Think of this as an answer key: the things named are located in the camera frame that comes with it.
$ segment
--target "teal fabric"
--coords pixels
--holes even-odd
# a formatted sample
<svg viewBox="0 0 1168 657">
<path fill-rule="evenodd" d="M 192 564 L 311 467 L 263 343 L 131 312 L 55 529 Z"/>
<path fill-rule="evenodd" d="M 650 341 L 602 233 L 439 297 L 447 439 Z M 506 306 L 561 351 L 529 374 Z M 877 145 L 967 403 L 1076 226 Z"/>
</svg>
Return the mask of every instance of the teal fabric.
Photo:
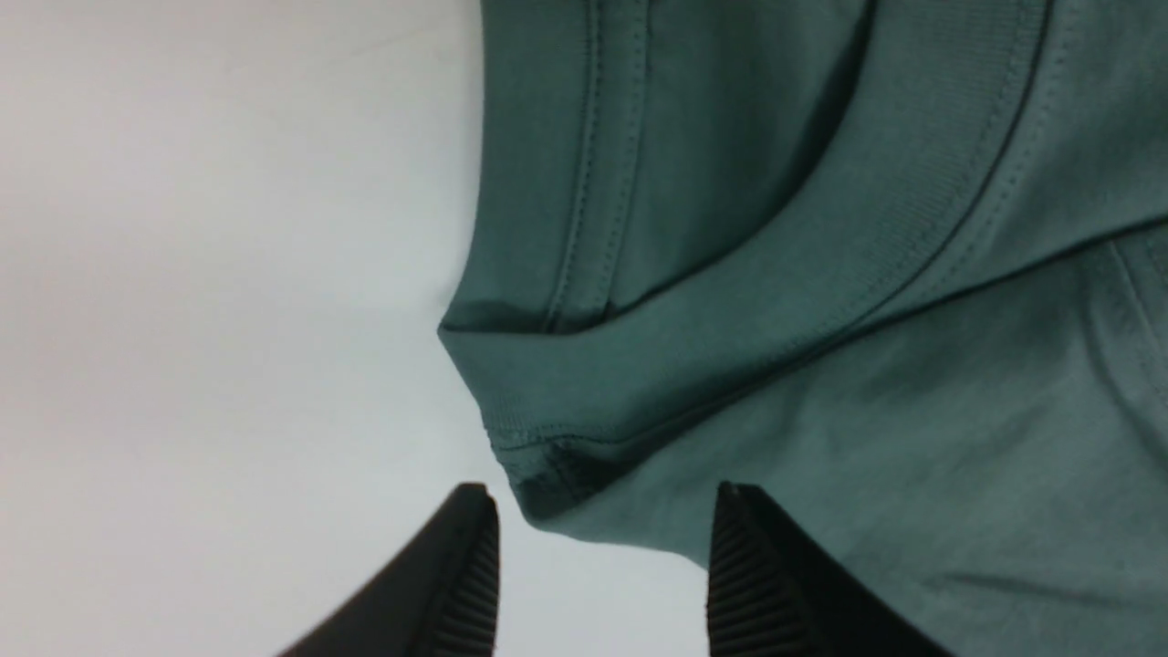
<svg viewBox="0 0 1168 657">
<path fill-rule="evenodd" d="M 528 520 L 762 485 L 958 655 L 1168 655 L 1168 2 L 482 2 L 440 338 Z"/>
</svg>

